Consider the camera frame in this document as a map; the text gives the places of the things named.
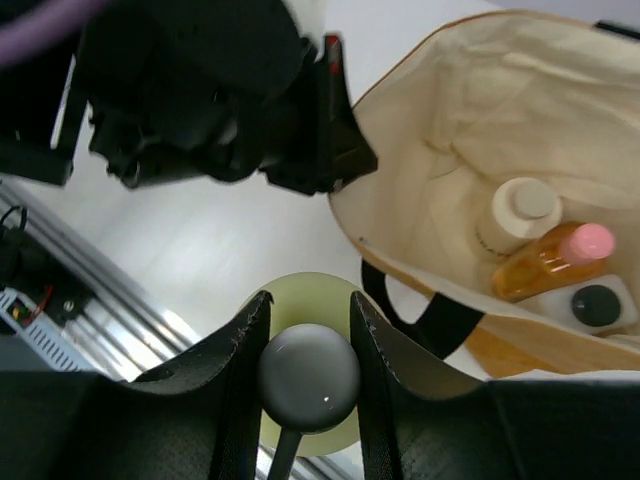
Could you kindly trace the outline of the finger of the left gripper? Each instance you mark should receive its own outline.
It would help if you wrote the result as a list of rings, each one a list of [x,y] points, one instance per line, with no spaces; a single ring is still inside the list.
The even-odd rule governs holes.
[[[378,158],[352,109],[342,39],[311,43],[301,70],[267,110],[269,138],[264,175],[269,183],[303,195],[328,194],[373,173]]]

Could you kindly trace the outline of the orange bottle pink cap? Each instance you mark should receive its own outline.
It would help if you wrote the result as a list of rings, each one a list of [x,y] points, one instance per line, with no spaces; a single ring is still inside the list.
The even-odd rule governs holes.
[[[599,276],[616,249],[614,234],[597,223],[566,222],[511,255],[491,277],[492,293],[519,302]]]

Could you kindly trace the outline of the tan canvas tote bag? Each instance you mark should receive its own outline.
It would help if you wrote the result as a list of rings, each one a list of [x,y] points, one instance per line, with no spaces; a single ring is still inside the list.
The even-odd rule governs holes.
[[[474,234],[499,186],[541,180],[567,220],[612,231],[607,269],[638,295],[637,39],[536,12],[469,17],[429,35],[355,114],[378,168],[329,202],[397,329],[440,358],[465,346],[495,378],[638,369],[637,327],[591,335],[496,299]]]

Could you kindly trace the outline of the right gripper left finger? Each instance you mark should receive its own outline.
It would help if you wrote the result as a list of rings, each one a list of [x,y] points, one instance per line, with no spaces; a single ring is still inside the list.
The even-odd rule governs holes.
[[[5,479],[251,479],[261,291],[218,331],[133,382],[93,372],[1,376]]]

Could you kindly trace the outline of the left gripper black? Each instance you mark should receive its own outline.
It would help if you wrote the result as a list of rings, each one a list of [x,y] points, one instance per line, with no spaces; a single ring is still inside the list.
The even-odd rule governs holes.
[[[128,188],[243,180],[307,43],[319,52],[316,1],[5,1],[1,170],[66,184],[88,124]]]

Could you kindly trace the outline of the white bottle black cap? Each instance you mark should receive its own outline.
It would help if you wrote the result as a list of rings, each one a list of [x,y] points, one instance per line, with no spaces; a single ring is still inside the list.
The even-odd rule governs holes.
[[[639,321],[629,289],[613,274],[538,294],[518,306],[554,325],[586,334],[632,327]]]

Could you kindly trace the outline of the green pump bottle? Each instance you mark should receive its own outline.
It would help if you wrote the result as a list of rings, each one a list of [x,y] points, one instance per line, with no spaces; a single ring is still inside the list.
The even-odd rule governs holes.
[[[270,479],[286,479],[299,457],[323,457],[360,440],[361,367],[350,343],[357,288],[319,272],[264,285],[272,297],[269,341],[257,367],[260,442],[273,448]]]

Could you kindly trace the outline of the beige cap cream bottle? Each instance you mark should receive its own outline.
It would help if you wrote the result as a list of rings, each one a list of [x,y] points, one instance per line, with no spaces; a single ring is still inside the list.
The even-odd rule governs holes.
[[[547,183],[520,177],[499,186],[471,223],[470,244],[499,263],[561,223],[563,204]]]

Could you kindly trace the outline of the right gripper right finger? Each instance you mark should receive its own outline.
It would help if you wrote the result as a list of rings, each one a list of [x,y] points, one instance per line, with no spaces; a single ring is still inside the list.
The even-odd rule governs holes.
[[[350,337],[368,479],[639,475],[634,381],[482,381],[392,327],[362,293],[351,297]]]

